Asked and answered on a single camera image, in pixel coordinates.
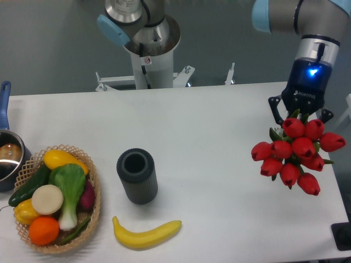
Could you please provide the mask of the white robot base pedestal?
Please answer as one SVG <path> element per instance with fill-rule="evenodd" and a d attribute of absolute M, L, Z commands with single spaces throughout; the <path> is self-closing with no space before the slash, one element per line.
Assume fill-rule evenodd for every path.
<path fill-rule="evenodd" d="M 141 56 L 130 53 L 133 75 L 120 77 L 100 77 L 96 72 L 97 92 L 123 89 L 161 89 L 191 86 L 195 68 L 186 65 L 180 72 L 173 71 L 173 51 L 158 56 Z"/>

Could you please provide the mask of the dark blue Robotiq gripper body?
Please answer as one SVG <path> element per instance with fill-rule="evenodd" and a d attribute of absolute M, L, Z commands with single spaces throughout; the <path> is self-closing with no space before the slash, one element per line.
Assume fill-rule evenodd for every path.
<path fill-rule="evenodd" d="M 289 113 L 313 114 L 323 108 L 332 67 L 308 60 L 295 60 L 281 97 Z"/>

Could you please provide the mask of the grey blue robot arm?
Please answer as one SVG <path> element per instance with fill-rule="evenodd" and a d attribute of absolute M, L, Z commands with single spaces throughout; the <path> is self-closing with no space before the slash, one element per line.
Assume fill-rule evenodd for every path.
<path fill-rule="evenodd" d="M 320 112 L 322 122 L 333 114 L 324 106 L 325 89 L 350 19 L 350 1 L 256 1 L 252 24 L 262 32 L 301 36 L 286 88 L 269 98 L 275 122 L 282 125 L 278 104 L 288 116 Z M 189 70 L 175 75 L 173 52 L 180 42 L 178 23 L 165 13 L 164 1 L 106 1 L 97 25 L 113 44 L 129 52 L 137 89 L 186 85 Z"/>

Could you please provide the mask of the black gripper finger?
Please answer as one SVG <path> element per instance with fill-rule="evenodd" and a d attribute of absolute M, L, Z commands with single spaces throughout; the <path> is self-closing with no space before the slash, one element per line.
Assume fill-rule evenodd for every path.
<path fill-rule="evenodd" d="M 283 118 L 280 116 L 279 110 L 278 110 L 278 105 L 281 101 L 282 97 L 281 95 L 278 96 L 272 96 L 268 99 L 268 103 L 271 109 L 271 112 L 273 114 L 275 123 L 278 125 L 282 125 L 284 120 Z"/>
<path fill-rule="evenodd" d="M 325 124 L 327 123 L 328 121 L 330 121 L 332 118 L 334 117 L 334 114 L 332 111 L 324 108 L 324 109 L 321 109 L 321 112 L 320 112 L 320 120 Z"/>

